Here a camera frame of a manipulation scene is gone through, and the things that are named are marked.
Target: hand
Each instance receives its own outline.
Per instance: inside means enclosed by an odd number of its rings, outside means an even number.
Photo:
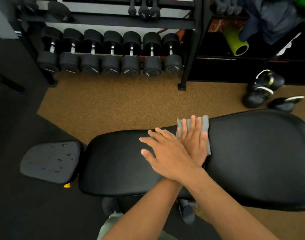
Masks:
[[[207,157],[208,133],[201,132],[202,119],[191,116],[190,130],[188,132],[187,120],[182,120],[182,131],[177,128],[178,140],[188,152],[190,158],[198,165],[202,166]]]
[[[155,172],[181,182],[186,170],[198,168],[174,134],[159,128],[156,128],[156,132],[149,130],[148,134],[151,137],[141,137],[139,140],[151,146],[156,157],[147,149],[142,149],[141,154]]]

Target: black floor mat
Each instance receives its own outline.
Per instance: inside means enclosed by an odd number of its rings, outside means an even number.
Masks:
[[[26,177],[20,161],[35,144],[75,138],[37,115],[46,88],[27,95],[0,95],[0,239],[95,240],[106,217],[101,199],[83,194],[78,180],[70,188]],[[130,208],[138,198],[121,199]],[[178,238],[218,239],[200,218],[185,225],[175,205],[165,230]]]

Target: black leather pad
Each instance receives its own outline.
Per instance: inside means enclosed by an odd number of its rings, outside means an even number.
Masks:
[[[176,126],[167,127],[175,133]],[[141,156],[139,137],[125,130],[94,138],[86,149],[80,189],[99,196],[146,193],[161,177]],[[252,110],[209,120],[208,174],[245,206],[305,210],[305,122],[277,110]],[[192,199],[186,189],[180,198]]]

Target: brown rubber flooring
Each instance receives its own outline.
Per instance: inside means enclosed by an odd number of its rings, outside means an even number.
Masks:
[[[58,86],[48,89],[38,114],[85,144],[112,131],[164,127],[191,115],[211,118],[247,110],[241,103],[245,84],[188,82],[182,92],[177,89],[178,77],[164,73],[158,78],[128,78],[62,72],[55,78]],[[273,98],[294,95],[305,96],[305,86],[286,85]],[[305,100],[293,114],[305,121]],[[247,210],[280,239],[305,239],[305,212]]]

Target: forearm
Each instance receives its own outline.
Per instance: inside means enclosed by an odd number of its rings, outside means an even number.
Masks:
[[[223,240],[278,239],[203,169],[194,169],[182,183],[199,203]]]
[[[103,237],[103,240],[156,240],[176,200],[181,184],[162,178]]]

